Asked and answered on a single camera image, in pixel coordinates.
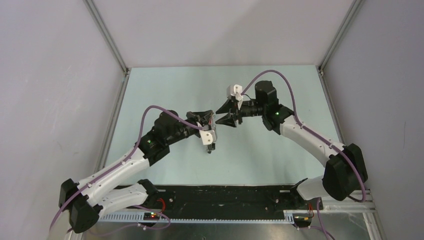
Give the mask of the black key tag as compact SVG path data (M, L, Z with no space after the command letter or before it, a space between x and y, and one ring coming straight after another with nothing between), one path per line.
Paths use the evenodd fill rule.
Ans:
M208 144L207 146L206 146L206 152L208 153L208 154L211 154L213 151L215 151L216 150L216 144L213 142L213 143L211 143L211 144Z

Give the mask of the steel key holder red handle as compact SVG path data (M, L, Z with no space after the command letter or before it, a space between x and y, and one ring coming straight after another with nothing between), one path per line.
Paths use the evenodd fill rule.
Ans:
M215 132L216 131L216 123L215 123L215 114L211 114L209 121L208 121L208 131L209 132Z

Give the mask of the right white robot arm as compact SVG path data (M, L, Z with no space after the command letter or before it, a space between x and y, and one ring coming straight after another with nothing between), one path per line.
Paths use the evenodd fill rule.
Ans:
M259 116L267 130L297 143L324 166L322 176L301 180L291 188L290 202L295 208L303 209L311 199L327 196L343 201L367 180L362 151L357 145L321 140L312 134L292 109L280 104L271 81L259 81L254 89L255 98L244 100L242 86L230 85L226 102L217 110L224 116L216 123L235 128L243 118Z

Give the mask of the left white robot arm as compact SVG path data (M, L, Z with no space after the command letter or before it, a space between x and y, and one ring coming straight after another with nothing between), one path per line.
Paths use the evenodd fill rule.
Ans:
M181 140L196 136L204 146L214 146L215 130L212 110L189 111L182 119L175 111L162 109L151 130L140 132L137 142L121 158L86 178L69 178L61 184L58 206L60 212L69 214L68 231L86 232L104 215L126 207L156 206L157 190L149 180L123 189L116 187L164 158L170 153L170 145Z

